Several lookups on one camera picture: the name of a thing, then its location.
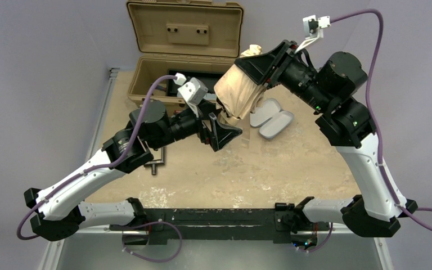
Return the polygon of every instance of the wooden tabletop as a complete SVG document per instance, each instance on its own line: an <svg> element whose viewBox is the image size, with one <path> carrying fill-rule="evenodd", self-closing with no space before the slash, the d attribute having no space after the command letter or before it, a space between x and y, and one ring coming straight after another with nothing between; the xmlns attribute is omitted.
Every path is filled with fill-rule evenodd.
<svg viewBox="0 0 432 270"><path fill-rule="evenodd" d="M127 99L133 71L116 78L102 131L102 143L124 128L137 106ZM318 130L312 109L282 86L268 90L294 121L273 140L250 129L242 138L213 152L196 136L166 148L166 166L156 176L140 167L115 180L87 202L111 203L139 198L147 208L271 208L275 202L297 204L307 196L344 199L359 194L342 157Z"/></svg>

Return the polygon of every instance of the open toolbox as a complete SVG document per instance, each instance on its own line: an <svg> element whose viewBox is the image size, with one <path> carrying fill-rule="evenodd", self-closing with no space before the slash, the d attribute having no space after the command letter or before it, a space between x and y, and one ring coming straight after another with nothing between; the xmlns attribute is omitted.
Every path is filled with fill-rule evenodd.
<svg viewBox="0 0 432 270"><path fill-rule="evenodd" d="M143 54L127 92L137 105L163 75L178 70L221 77L239 57L244 12L238 3L129 0L127 9ZM165 103L168 113L185 106L174 85L162 84L160 90L154 99Z"/></svg>

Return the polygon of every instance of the purple cable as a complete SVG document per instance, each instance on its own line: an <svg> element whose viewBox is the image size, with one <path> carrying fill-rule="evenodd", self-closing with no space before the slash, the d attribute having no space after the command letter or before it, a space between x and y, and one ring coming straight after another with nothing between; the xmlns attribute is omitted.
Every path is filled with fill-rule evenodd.
<svg viewBox="0 0 432 270"><path fill-rule="evenodd" d="M325 239L322 241L322 243L320 245L317 245L316 247L314 247L313 249L310 249L310 250L301 250L301 249L298 249L298 251L302 252L302 253L312 253L314 251L317 251L317 250L321 249L325 245L325 243L329 240L330 236L332 235L332 230L333 229L334 229L334 224L330 223L330 229L328 230L327 237L325 237Z"/></svg>
<svg viewBox="0 0 432 270"><path fill-rule="evenodd" d="M416 223L418 223L419 225L421 225L421 226L429 229L430 231L432 231L432 226L430 226L430 225L426 224L425 222L421 221L420 219L418 219L416 216L414 216L412 213L410 213L405 207L400 207L400 209L405 213L405 215L409 216ZM432 212L432 208L420 207L420 208L417 209L417 211Z"/></svg>
<svg viewBox="0 0 432 270"><path fill-rule="evenodd" d="M369 13L375 14L379 20L379 36L377 38L377 43L375 45L375 50L373 52L372 63L370 64L370 70L368 71L367 88L365 91L365 102L367 104L367 108L368 108L368 111L370 113L370 116L373 119L373 123L375 124L376 132L377 132L377 135L379 138L377 162L379 164L383 164L383 140L382 140L382 136L381 136L381 130L380 130L380 126L379 126L379 124L375 118L375 114L374 114L374 111L372 109L372 105L370 103L370 85L372 83L372 76L374 73L375 61L377 60L377 55L379 54L381 38L383 35L383 17L381 15L380 11L371 8L371 9L366 9L366 10L360 10L360 11L357 11L354 13L349 13L347 15L336 17L334 19L330 19L330 23L336 23L338 21L341 21L341 20L344 20L344 19L347 19L350 17L354 17L354 16L361 15L361 14L369 14ZM383 181L385 182L386 187L388 188L388 191L390 192L390 195L392 196L395 203L398 204L398 207L402 210L402 212L404 212L407 216L409 216L411 219L413 219L419 225L432 231L432 226L419 220L413 214L411 214L405 207L399 205L400 200L398 199L397 193L395 192L392 184L390 183L390 180L388 178L388 174L385 170L385 167L379 166L379 168L380 168L380 173L382 175ZM418 208L418 211L432 212L432 208Z"/></svg>
<svg viewBox="0 0 432 270"><path fill-rule="evenodd" d="M134 253L133 251L129 250L127 248L127 246L125 246L124 236L121 237L121 244L123 245L123 250L122 251L126 251L130 255L133 255L135 257L139 257L140 259L147 260L147 261L152 262L152 263L166 263L166 262L169 262L170 260L172 260L176 256L178 256L179 252L181 251L181 247L183 246L183 236L181 235L181 232L178 230L178 228L175 225L173 225L171 223L168 223L168 222L165 222L165 221L154 221L154 222L148 222L148 223L145 223L143 225L136 226L136 227L128 227L128 228L125 228L125 229L136 230L136 229L140 229L140 228L143 228L143 227L151 226L153 224L168 225L172 229L174 229L176 231L176 233L178 234L178 237L179 237L179 246L178 246L178 249L176 250L176 252L173 255L171 255L170 257L168 257L166 259L151 259L151 258L142 256L142 255L139 255L139 254Z"/></svg>
<svg viewBox="0 0 432 270"><path fill-rule="evenodd" d="M375 62L376 62L377 56L379 54L381 38L383 35L383 17L381 15L380 11L374 10L374 9L368 9L368 10L360 10L360 11L357 11L354 13L350 13L350 14L341 16L341 17L336 17L334 19L330 19L330 23L336 23L338 21L341 21L341 20L344 20L344 19L347 19L347 18L350 18L353 16L357 16L357 15L361 15L361 14L367 14L367 13L375 14L378 17L379 23L380 23L379 36L377 38L377 44L375 45L375 50L373 52L372 63L370 64L370 70L368 71L367 89L365 90L365 101L367 104L368 112L372 116L373 123L375 124L375 128L377 130L377 135L379 138L377 160L378 160L379 164L383 164L383 139L382 139L381 132L380 132L380 126L377 122L377 119L375 118L375 114L374 114L374 111L372 109L372 105L370 103L370 85L372 83L372 76L374 74ZM393 200L395 200L395 203L400 204L400 200L398 200L397 193L395 192L393 186L390 184L390 180L389 180L388 175L385 171L385 167L380 166L379 168L380 168L380 172L382 174L383 181L385 182L386 187L388 188L388 191L390 192L391 196L393 197Z"/></svg>
<svg viewBox="0 0 432 270"><path fill-rule="evenodd" d="M143 116L146 112L146 109L148 108L148 105L150 103L150 99L151 99L151 95L153 94L153 91L155 91L156 87L158 86L158 84L160 84L162 81L164 80L176 80L178 79L176 76L171 76L171 75L165 75L165 76L161 76L159 77L150 87L150 89L148 90L148 93L146 93L146 97L145 100L143 101L143 105L140 108L141 113L138 116L137 122L135 124L135 127L133 128L133 132L132 135L130 136L130 140L128 142L127 148L125 148L125 150L123 151L123 153L121 153L120 157L118 157L117 160L113 161L112 163L109 164L100 164L100 165L94 165L88 169L85 169L83 171L83 174L88 174L96 169L101 169L101 168L113 168L118 166L120 163L123 162L123 160L127 157L128 152L130 152L130 149L132 148L133 143L135 142L137 136L138 136L138 130L140 129L141 123L143 121ZM65 186L67 186L68 184L70 184L71 182L75 181L77 178L79 178L80 176L83 175L82 173L78 173L72 177L70 177L69 179L67 179L64 183L62 183L61 185L59 185L58 187L54 188L46 197L45 200L49 200L53 195L55 195L57 192L59 192L59 190L61 190L62 188L64 188ZM33 212L35 212L37 209L39 209L39 207L41 207L44 203L45 200L41 200L40 202L38 202L34 207L32 207L32 209L27 212L27 214L25 215L25 217L21 220L21 222L19 223L18 227L17 227L17 238L21 239L21 240L31 240L31 239L35 239L37 237L39 237L38 235L32 235L32 236L23 236L22 235L22 227L24 226L24 223L27 221L27 219L29 219L29 217L32 215Z"/></svg>

